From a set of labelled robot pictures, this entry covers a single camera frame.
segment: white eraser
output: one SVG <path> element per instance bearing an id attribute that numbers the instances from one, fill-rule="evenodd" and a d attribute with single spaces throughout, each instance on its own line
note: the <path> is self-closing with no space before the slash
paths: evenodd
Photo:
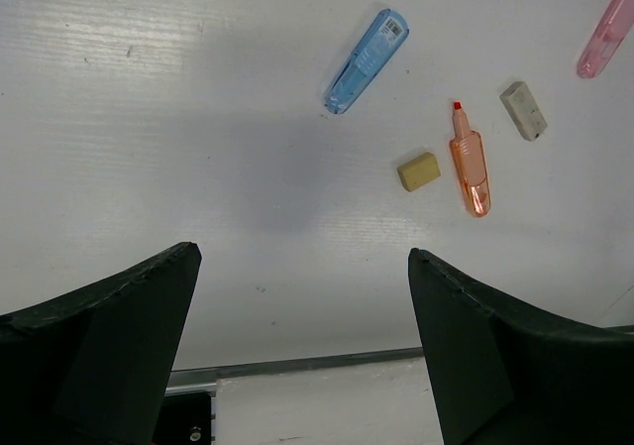
<path id="1" fill-rule="evenodd" d="M 548 127 L 535 98 L 523 81 L 516 81 L 506 88 L 499 99 L 525 140 L 535 141 Z"/>

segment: white table surface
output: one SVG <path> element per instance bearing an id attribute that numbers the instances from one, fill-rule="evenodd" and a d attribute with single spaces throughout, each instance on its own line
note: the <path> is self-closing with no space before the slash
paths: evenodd
<path id="1" fill-rule="evenodd" d="M 189 240 L 204 260 L 177 368 L 419 345 L 412 247 L 574 319 L 634 320 L 634 40 L 575 75 L 608 2 L 0 0 L 0 312 Z M 385 6 L 409 39 L 328 114 Z M 497 98 L 515 79 L 550 124 L 535 143 Z M 453 99 L 484 139 L 480 220 Z M 407 193 L 395 168 L 423 151 L 443 175 Z"/>

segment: eraser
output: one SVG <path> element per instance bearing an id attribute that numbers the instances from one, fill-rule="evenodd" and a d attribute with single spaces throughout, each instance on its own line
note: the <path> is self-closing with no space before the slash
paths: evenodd
<path id="1" fill-rule="evenodd" d="M 499 97 L 522 138 L 535 141 L 548 127 L 535 98 L 523 81 L 516 81 Z"/>
<path id="2" fill-rule="evenodd" d="M 412 192 L 440 177 L 440 168 L 436 157 L 431 153 L 425 153 L 399 167 L 398 176 L 403 183 L 403 187 L 407 191 Z"/>

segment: transparent plastic casing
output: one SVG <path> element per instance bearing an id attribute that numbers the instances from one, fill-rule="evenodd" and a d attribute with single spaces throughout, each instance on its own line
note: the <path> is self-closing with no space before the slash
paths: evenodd
<path id="1" fill-rule="evenodd" d="M 380 11 L 328 88 L 326 109 L 334 115 L 346 113 L 407 36 L 403 16 L 392 9 Z"/>
<path id="2" fill-rule="evenodd" d="M 491 208 L 482 137 L 469 126 L 460 103 L 454 105 L 454 138 L 449 147 L 454 157 L 458 180 L 469 212 L 485 216 Z"/>
<path id="3" fill-rule="evenodd" d="M 634 24 L 634 0 L 612 0 L 577 65 L 581 78 L 595 78 L 612 59 Z"/>

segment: pen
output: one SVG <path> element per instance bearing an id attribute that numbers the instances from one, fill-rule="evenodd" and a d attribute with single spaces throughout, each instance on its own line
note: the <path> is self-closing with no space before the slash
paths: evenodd
<path id="1" fill-rule="evenodd" d="M 458 180 L 469 212 L 483 217 L 491 207 L 484 162 L 482 137 L 469 125 L 467 113 L 460 102 L 454 103 L 454 138 L 449 147 L 454 157 Z"/>

